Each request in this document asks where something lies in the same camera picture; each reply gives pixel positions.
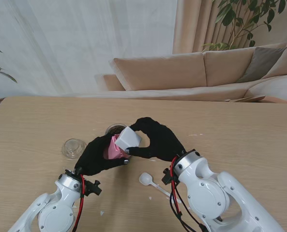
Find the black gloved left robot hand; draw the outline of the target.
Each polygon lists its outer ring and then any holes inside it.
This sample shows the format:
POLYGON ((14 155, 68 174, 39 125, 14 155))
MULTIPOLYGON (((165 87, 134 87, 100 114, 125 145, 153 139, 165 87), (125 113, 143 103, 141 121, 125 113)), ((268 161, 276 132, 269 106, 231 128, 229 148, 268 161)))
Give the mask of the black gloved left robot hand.
POLYGON ((105 148, 109 146, 112 136, 112 134, 107 134, 97 137, 88 143, 74 167, 76 175, 92 176, 103 170, 108 170, 129 163, 129 160, 126 158, 104 158, 105 148))

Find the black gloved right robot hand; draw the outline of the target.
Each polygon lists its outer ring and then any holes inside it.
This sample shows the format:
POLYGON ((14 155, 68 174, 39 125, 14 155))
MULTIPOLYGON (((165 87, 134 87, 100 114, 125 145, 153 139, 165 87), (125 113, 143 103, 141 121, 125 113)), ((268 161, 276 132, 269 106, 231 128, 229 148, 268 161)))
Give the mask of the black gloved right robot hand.
POLYGON ((139 118, 130 128, 143 132, 150 140, 148 147, 127 148, 125 152, 131 156, 145 159, 156 157, 171 162, 176 156, 180 157, 186 153, 173 131, 150 117, 139 118))

